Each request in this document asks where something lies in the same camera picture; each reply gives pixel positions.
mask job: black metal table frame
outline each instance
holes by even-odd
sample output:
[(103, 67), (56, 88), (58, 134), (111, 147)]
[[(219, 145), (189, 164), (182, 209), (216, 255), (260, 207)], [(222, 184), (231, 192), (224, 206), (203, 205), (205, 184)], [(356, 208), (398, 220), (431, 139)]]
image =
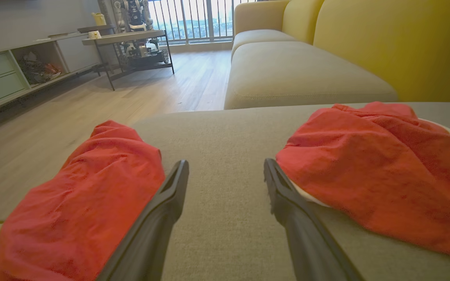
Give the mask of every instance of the black metal table frame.
[(163, 68), (171, 68), (171, 70), (173, 71), (173, 74), (175, 74), (175, 69), (173, 68), (173, 59), (171, 58), (171, 51), (170, 51), (170, 45), (168, 43), (168, 35), (166, 34), (166, 30), (164, 30), (164, 37), (166, 38), (166, 47), (168, 48), (168, 55), (170, 57), (170, 62), (169, 64), (154, 64), (154, 65), (148, 65), (148, 66), (142, 66), (139, 68), (132, 68), (132, 69), (128, 69), (128, 70), (123, 70), (123, 65), (121, 64), (120, 60), (119, 60), (119, 55), (118, 55), (118, 50), (119, 50), (119, 54), (121, 55), (121, 49), (119, 47), (119, 42), (116, 43), (112, 43), (112, 46), (114, 47), (114, 52), (116, 53), (116, 57), (118, 59), (118, 63), (119, 63), (119, 68), (121, 69), (121, 73), (118, 73), (116, 75), (109, 75), (109, 71), (107, 70), (107, 65), (104, 62), (104, 59), (102, 58), (102, 54), (100, 53), (100, 46), (105, 46), (105, 45), (98, 45), (96, 43), (96, 40), (94, 40), (95, 42), (95, 47), (96, 47), (96, 51), (98, 52), (98, 57), (100, 58), (100, 62), (102, 63), (102, 66), (105, 70), (105, 74), (107, 74), (107, 78), (109, 79), (109, 83), (111, 84), (112, 90), (115, 91), (116, 89), (114, 88), (114, 84), (112, 84), (112, 81), (119, 79), (121, 77), (124, 77), (126, 75), (129, 75), (131, 73), (137, 72), (137, 71), (145, 71), (145, 70), (150, 70), (150, 69), (163, 69)]

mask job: floor plank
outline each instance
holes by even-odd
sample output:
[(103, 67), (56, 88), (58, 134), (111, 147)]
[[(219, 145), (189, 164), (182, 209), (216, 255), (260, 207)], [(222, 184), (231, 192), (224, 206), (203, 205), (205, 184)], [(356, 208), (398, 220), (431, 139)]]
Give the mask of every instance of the floor plank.
[(141, 71), (114, 81), (89, 73), (0, 109), (0, 219), (27, 191), (50, 180), (94, 126), (128, 126), (155, 114), (222, 110), (230, 51), (177, 53), (171, 69)]

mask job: yellow watering can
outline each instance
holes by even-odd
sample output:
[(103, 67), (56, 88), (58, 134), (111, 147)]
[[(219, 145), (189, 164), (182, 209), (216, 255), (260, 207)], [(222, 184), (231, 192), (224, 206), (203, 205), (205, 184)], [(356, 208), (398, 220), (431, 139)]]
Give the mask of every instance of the yellow watering can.
[(93, 18), (95, 18), (95, 23), (96, 25), (106, 25), (107, 23), (105, 22), (105, 16), (100, 13), (97, 12), (96, 14), (93, 12), (91, 13), (91, 15), (93, 16)]

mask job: yellow backrest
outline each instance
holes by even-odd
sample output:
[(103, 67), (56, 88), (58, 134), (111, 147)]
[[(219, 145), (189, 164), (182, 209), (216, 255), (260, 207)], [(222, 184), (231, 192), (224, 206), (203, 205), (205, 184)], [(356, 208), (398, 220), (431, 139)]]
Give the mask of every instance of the yellow backrest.
[(325, 0), (314, 46), (381, 77), (401, 101), (450, 101), (450, 0)]
[(284, 10), (282, 32), (312, 44), (323, 0), (291, 0)]

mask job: red cloth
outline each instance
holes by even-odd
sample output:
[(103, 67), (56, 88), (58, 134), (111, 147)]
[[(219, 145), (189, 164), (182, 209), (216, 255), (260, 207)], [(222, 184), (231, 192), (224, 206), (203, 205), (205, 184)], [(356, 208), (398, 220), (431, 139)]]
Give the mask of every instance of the red cloth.
[(164, 181), (161, 154), (107, 121), (0, 231), (0, 280), (94, 280)]
[(370, 231), (450, 254), (450, 134), (407, 105), (318, 110), (277, 162)]

